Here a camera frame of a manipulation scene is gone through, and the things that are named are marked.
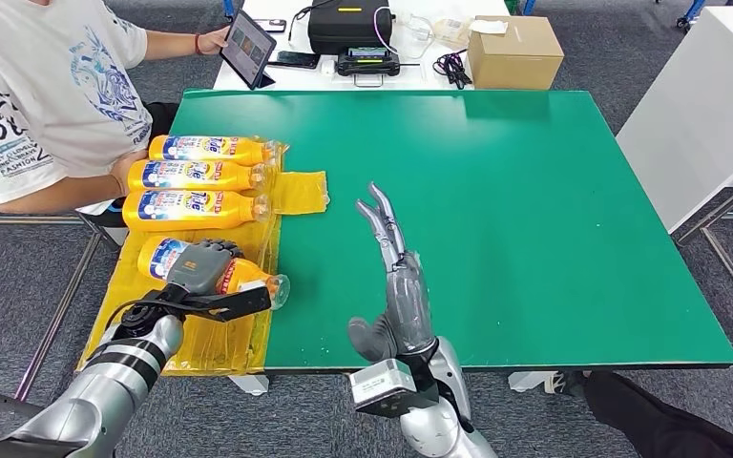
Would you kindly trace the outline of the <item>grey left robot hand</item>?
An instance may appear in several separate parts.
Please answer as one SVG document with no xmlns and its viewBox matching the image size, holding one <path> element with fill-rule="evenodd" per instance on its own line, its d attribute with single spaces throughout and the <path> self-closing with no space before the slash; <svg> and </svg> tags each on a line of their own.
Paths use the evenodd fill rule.
<svg viewBox="0 0 733 458">
<path fill-rule="evenodd" d="M 242 250 L 231 240 L 204 239 L 190 243 L 176 257 L 165 281 L 191 295 L 214 295 L 232 259 L 242 257 Z"/>
</svg>

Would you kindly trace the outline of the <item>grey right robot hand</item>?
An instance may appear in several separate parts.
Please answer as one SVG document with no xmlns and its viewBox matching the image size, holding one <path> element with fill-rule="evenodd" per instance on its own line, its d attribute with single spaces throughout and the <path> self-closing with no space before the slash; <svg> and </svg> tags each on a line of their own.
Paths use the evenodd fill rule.
<svg viewBox="0 0 733 458">
<path fill-rule="evenodd" d="M 353 317 L 347 336 L 357 353 L 376 363 L 427 351 L 435 343 L 429 306 L 429 289 L 416 252 L 408 249 L 387 195 L 373 182 L 368 191 L 374 207 L 356 201 L 369 222 L 386 273 L 386 308 L 373 322 Z"/>
</svg>

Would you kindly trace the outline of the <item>person's right hand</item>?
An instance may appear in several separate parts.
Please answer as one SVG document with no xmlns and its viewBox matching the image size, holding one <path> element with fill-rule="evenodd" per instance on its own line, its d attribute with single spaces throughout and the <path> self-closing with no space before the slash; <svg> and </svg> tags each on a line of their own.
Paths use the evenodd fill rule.
<svg viewBox="0 0 733 458">
<path fill-rule="evenodd" d="M 126 197 L 129 193 L 129 174 L 132 166 L 141 160 L 148 158 L 147 150 L 138 150 L 125 154 L 117 159 L 114 163 L 110 176 L 114 179 L 117 190 L 114 192 L 115 198 Z"/>
</svg>

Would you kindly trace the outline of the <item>person's left hand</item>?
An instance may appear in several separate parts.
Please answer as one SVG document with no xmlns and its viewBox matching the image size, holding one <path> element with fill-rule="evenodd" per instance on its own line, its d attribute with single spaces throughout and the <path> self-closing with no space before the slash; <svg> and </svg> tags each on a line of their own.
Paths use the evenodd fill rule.
<svg viewBox="0 0 733 458">
<path fill-rule="evenodd" d="M 221 52 L 226 46 L 226 37 L 230 31 L 225 26 L 215 31 L 195 35 L 195 50 L 199 55 L 214 55 Z"/>
</svg>

